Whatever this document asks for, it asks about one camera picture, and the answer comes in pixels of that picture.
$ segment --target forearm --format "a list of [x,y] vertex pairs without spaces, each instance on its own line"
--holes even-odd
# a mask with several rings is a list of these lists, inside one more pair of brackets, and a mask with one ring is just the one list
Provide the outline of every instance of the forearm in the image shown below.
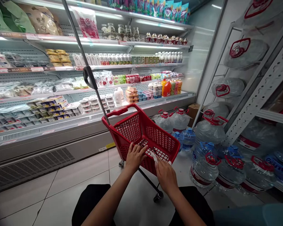
[[125,168],[112,187],[88,215],[82,226],[110,225],[132,176],[132,173]]
[[173,205],[180,215],[185,226],[204,226],[206,225],[196,213],[190,203],[183,196],[179,188],[168,193]]

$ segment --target black pants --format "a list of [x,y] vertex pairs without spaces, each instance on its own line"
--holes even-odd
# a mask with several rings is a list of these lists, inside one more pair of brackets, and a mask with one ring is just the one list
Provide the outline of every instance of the black pants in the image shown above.
[[[72,226],[81,226],[86,217],[90,214],[93,208],[101,200],[104,194],[109,190],[110,185],[97,185],[91,184],[82,192],[75,210],[72,215]],[[207,226],[215,225],[213,212],[209,207],[207,201],[196,187],[180,187],[179,188],[187,201],[191,204],[194,210],[198,213],[201,219]],[[184,225],[179,213],[175,210],[174,216],[169,226],[181,226]]]

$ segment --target juice bottle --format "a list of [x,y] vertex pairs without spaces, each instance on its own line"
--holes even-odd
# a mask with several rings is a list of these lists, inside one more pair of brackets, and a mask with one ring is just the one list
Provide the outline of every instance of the juice bottle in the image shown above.
[[163,96],[170,96],[171,94],[171,83],[170,80],[167,81],[167,83],[164,85],[164,92],[163,92]]
[[162,94],[164,93],[164,85],[167,83],[167,80],[164,78],[162,81],[161,81],[161,85],[163,86],[162,87]]
[[182,80],[181,80],[181,78],[179,79],[179,81],[178,81],[178,94],[181,94],[181,86],[182,86]]
[[170,94],[171,96],[174,95],[175,85],[176,85],[175,81],[171,80],[171,94]]

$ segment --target pink package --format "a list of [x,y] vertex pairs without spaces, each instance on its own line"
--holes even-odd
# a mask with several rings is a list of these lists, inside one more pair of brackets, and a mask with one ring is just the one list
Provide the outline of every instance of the pink package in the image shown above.
[[95,11],[74,6],[71,6],[71,9],[75,15],[76,21],[79,24],[83,37],[99,39],[100,37],[97,31]]

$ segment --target hand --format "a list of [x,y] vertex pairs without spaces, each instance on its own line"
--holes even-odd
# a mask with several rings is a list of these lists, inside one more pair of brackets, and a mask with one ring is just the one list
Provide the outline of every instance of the hand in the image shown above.
[[176,173],[169,163],[161,160],[158,156],[157,162],[155,163],[155,168],[158,181],[162,189],[169,195],[178,189]]
[[125,170],[133,175],[139,168],[141,162],[147,157],[147,155],[145,155],[145,152],[148,148],[148,145],[144,146],[143,148],[137,144],[133,148],[132,146],[133,143],[131,143],[129,147]]

